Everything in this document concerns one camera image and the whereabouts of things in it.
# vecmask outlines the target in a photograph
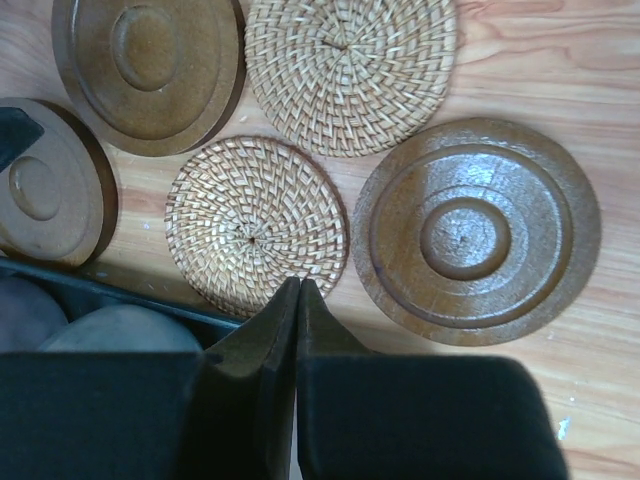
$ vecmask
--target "wooden disc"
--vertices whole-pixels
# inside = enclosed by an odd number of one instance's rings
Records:
[[[236,0],[55,0],[53,47],[82,119],[122,150],[180,153],[208,141],[242,93]]]
[[[0,249],[76,267],[102,252],[115,230],[118,197],[98,141],[57,107],[17,98],[44,135],[0,174]]]
[[[447,90],[453,0],[260,0],[247,70],[273,125],[301,148],[358,157],[419,131]]]
[[[169,193],[169,249],[189,284],[224,312],[250,317],[288,278],[323,296],[347,261],[338,196],[300,152],[265,138],[206,147]]]
[[[578,296],[601,227],[594,191],[564,148],[477,118],[385,158],[352,232],[360,279],[392,320],[437,342],[489,345],[533,332]]]

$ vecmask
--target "woven coaster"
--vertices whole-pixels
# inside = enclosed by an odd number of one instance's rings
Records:
[[[394,147],[442,102],[453,0],[257,0],[249,78],[274,126],[305,150],[358,157]]]
[[[182,167],[169,193],[169,249],[189,284],[220,310],[249,317],[287,277],[323,296],[347,260],[346,221],[325,177],[274,140],[214,143]]]

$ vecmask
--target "shiny brown plate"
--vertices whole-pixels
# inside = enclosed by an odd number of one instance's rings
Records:
[[[476,118],[393,150],[367,180],[352,232],[356,269],[382,311],[430,340],[472,346],[531,333],[573,302],[601,226],[564,148]]]
[[[235,0],[55,0],[53,47],[80,117],[122,150],[195,148],[226,123],[244,83]]]
[[[57,107],[5,98],[44,135],[0,174],[0,249],[9,256],[76,267],[109,244],[118,217],[113,173],[98,141]]]

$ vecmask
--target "wicker placemat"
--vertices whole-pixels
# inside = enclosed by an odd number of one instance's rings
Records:
[[[220,310],[260,311],[290,276],[327,295],[347,260],[340,201],[297,151],[238,137],[189,160],[166,207],[167,240],[187,281]]]
[[[257,0],[249,78],[269,120],[321,155],[406,140],[442,102],[456,49],[453,0]]]

